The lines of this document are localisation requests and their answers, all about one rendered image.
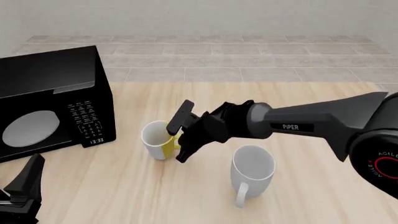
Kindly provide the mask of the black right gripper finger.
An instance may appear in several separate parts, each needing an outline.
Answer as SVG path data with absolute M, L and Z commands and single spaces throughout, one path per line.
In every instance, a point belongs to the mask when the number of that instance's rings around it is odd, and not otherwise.
M 180 152 L 177 155 L 176 160 L 180 163 L 185 163 L 190 156 L 196 153 L 204 145 L 201 141 L 194 141 L 193 139 L 179 140 L 178 144 L 180 145 Z

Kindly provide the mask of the yellow and white mug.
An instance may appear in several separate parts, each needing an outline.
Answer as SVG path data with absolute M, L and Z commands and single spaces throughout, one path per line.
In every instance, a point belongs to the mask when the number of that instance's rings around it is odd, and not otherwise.
M 153 121 L 141 132 L 142 143 L 156 160 L 167 160 L 174 155 L 174 151 L 181 149 L 178 144 L 181 134 L 171 136 L 167 132 L 167 125 L 166 121 Z

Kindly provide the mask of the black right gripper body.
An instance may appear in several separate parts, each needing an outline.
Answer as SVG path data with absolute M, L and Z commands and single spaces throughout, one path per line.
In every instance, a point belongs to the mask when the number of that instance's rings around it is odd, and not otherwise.
M 181 149 L 200 149 L 212 142 L 225 143 L 232 137 L 225 121 L 208 112 L 185 121 L 182 132 L 178 140 Z

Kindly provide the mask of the black microwave oven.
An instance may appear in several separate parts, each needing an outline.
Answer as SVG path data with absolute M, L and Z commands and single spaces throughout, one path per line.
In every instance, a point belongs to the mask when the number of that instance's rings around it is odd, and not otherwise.
M 115 139 L 96 46 L 0 58 L 0 163 Z

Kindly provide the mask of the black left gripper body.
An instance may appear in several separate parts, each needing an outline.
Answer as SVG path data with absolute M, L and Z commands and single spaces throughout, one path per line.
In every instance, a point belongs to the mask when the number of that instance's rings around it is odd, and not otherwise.
M 18 196 L 0 190 L 0 224 L 38 224 L 41 202 L 41 192 Z

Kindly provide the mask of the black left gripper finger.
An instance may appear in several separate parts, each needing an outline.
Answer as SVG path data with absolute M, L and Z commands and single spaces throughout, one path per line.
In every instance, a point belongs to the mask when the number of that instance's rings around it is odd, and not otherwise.
M 12 180 L 4 191 L 10 196 L 10 201 L 42 201 L 41 178 L 45 159 L 40 154 L 34 154 L 17 177 Z

